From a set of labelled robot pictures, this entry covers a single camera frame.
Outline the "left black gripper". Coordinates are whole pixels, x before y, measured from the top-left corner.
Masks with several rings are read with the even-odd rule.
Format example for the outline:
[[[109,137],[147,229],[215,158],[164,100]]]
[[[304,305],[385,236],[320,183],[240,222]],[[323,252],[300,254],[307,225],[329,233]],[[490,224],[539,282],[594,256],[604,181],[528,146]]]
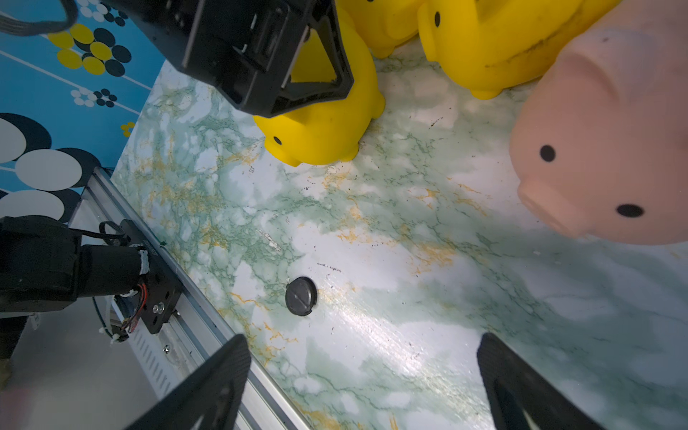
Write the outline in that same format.
[[[274,118],[343,100],[354,83],[333,1],[112,1],[177,71],[217,89],[236,109]],[[311,33],[335,77],[297,82]]]

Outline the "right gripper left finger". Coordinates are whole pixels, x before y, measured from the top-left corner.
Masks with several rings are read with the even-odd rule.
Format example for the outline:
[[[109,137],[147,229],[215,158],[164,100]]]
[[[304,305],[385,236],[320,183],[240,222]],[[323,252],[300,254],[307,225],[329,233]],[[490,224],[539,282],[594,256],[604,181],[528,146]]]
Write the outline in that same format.
[[[232,429],[250,365],[247,339],[238,334],[129,427],[142,430]]]

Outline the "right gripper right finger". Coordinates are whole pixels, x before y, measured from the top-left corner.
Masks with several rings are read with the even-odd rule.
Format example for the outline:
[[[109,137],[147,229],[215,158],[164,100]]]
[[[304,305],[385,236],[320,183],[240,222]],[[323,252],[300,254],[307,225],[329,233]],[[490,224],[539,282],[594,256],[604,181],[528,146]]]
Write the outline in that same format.
[[[477,359],[497,429],[601,428],[493,333]]]

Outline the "yellow piggy bank front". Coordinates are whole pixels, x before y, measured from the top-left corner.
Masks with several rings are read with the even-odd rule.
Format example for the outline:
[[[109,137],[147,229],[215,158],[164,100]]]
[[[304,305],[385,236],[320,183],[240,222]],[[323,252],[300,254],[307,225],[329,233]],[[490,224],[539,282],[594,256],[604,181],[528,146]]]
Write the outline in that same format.
[[[370,122],[379,118],[385,108],[368,46],[358,35],[351,16],[341,9],[337,14],[354,77],[347,98],[312,104],[274,118],[254,117],[265,135],[266,150],[292,167],[352,161]]]

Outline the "black round plug cap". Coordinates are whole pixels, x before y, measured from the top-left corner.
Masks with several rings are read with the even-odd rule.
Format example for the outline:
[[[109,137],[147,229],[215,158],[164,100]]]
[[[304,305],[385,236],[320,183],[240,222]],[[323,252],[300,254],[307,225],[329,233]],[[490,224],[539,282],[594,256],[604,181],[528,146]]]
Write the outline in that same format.
[[[317,303],[317,288],[308,277],[294,279],[286,286],[285,304],[297,316],[308,316]]]

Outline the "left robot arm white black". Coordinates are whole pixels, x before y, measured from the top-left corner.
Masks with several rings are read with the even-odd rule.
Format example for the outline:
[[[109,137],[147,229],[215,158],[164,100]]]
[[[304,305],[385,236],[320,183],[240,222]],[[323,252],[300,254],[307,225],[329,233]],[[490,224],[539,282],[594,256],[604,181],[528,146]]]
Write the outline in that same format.
[[[177,71],[235,109],[274,118],[343,100],[354,84],[332,1],[116,1]],[[135,298],[110,333],[158,333],[182,292],[177,274],[132,220],[104,221],[82,243],[63,215],[1,218],[1,315],[59,311],[80,297]]]

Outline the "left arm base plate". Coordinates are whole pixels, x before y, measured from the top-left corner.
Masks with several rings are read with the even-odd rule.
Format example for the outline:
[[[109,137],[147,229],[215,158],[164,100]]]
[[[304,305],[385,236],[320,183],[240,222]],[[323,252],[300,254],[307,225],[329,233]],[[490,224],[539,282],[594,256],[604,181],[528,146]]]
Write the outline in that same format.
[[[127,340],[140,325],[153,335],[160,333],[176,310],[182,282],[132,220],[122,220],[119,224],[104,221],[99,231],[109,236],[106,240],[109,245],[135,248],[143,258],[144,268],[132,288],[113,297],[122,317],[114,316],[104,324],[105,333],[117,342]]]

